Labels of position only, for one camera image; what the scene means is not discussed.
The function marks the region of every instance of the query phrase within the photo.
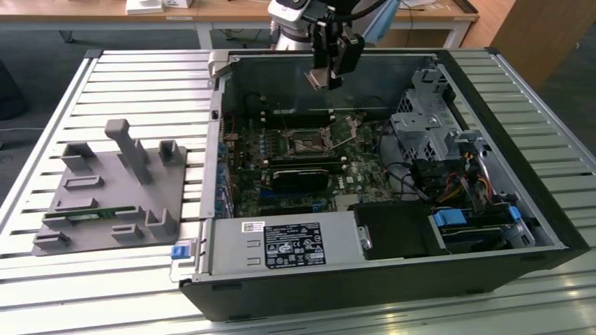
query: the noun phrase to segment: circuit board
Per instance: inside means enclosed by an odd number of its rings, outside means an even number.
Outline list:
[[[267,129],[254,119],[239,125],[229,137],[238,138],[229,141],[235,217],[346,211],[397,198],[374,152],[378,122],[353,113],[335,117],[325,128]],[[274,189],[277,172],[302,170],[330,172],[319,190]]]

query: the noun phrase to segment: power supply label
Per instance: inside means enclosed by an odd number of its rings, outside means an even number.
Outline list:
[[[270,269],[326,264],[321,225],[269,225],[265,227],[265,258]]]

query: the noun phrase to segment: floor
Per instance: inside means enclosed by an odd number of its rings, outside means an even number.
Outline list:
[[[214,32],[215,48],[267,47],[266,31],[235,33],[234,40]],[[2,121],[0,129],[43,128],[61,101],[89,49],[197,49],[194,31],[78,31],[77,42],[63,43],[57,31],[0,31],[0,60],[11,71],[30,104],[21,117]],[[587,147],[596,152],[596,25],[550,79],[541,95]],[[42,131],[0,131],[0,201],[26,163]]]

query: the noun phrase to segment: slotted metal platform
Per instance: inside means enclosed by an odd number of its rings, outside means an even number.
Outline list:
[[[453,55],[594,248],[594,156],[499,55],[483,50]],[[174,138],[190,149],[181,237],[197,236],[211,103],[207,59],[207,51],[161,50],[106,51],[83,61],[0,209],[0,333],[596,332],[595,250],[490,294],[231,323],[210,322],[178,292],[170,246],[31,256],[65,169],[58,157],[66,143],[85,140],[95,151],[117,150],[105,135],[114,118],[129,119],[131,136],[146,148]],[[463,114],[474,128],[470,113]]]

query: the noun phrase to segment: blue tab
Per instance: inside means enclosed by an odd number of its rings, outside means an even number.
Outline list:
[[[443,221],[443,216],[439,213],[433,214],[433,218],[435,219],[438,227],[443,227],[446,225],[446,221]]]
[[[435,215],[438,227],[446,225],[465,225],[467,223],[465,212],[461,209],[442,209]]]
[[[510,213],[511,213],[511,217],[514,218],[514,221],[518,221],[522,219],[522,213],[517,206],[510,207]]]
[[[173,246],[171,257],[174,260],[190,258],[190,246]]]

